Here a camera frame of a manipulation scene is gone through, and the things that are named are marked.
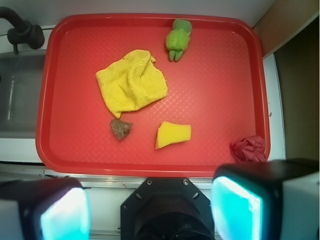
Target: faucet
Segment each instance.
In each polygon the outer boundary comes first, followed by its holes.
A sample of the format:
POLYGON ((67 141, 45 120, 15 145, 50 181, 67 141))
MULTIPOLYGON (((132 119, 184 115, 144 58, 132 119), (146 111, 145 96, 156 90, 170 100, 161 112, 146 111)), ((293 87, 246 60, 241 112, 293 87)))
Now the faucet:
POLYGON ((18 54, 18 44, 28 44, 32 49, 39 49, 45 43, 41 27, 22 20, 11 8, 0 7, 0 18, 6 19, 14 26, 7 33, 8 41, 13 45, 14 54, 18 54))

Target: pink cloth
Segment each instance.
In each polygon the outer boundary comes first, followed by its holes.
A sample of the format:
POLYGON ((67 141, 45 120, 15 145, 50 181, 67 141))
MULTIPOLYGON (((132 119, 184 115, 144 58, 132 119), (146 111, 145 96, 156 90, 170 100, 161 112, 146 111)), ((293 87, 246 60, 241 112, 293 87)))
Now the pink cloth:
POLYGON ((249 136, 231 144, 231 152, 237 162, 265 162, 266 143, 260 136, 249 136))

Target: green plush toy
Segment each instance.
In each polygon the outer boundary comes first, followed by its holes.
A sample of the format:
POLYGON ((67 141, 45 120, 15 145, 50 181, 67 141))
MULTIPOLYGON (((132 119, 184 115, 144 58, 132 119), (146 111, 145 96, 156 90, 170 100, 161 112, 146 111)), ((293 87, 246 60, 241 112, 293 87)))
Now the green plush toy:
POLYGON ((173 21, 173 30, 166 36, 165 45, 169 50, 170 61, 178 61, 188 47, 192 25, 187 20, 173 21))

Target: red tray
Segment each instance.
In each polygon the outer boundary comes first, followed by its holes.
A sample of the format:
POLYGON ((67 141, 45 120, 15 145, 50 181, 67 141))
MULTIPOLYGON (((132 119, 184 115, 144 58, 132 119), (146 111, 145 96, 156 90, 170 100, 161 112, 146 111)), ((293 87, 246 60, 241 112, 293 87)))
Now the red tray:
POLYGON ((259 40, 243 22, 167 14, 70 16, 52 31, 44 65, 36 148, 45 165, 65 173, 212 177, 232 163, 230 143, 260 135, 270 152, 267 96, 259 40), (188 49, 170 62, 165 38, 173 20, 192 23, 188 49), (95 73, 135 49, 155 57, 168 96, 139 111, 119 141, 95 73), (191 140, 155 149, 162 121, 191 124, 191 140))

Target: sink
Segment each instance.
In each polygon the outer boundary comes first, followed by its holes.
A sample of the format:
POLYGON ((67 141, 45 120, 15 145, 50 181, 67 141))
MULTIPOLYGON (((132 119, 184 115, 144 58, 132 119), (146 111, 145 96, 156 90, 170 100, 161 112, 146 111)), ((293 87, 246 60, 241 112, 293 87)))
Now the sink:
POLYGON ((34 139, 46 51, 0 54, 0 138, 34 139))

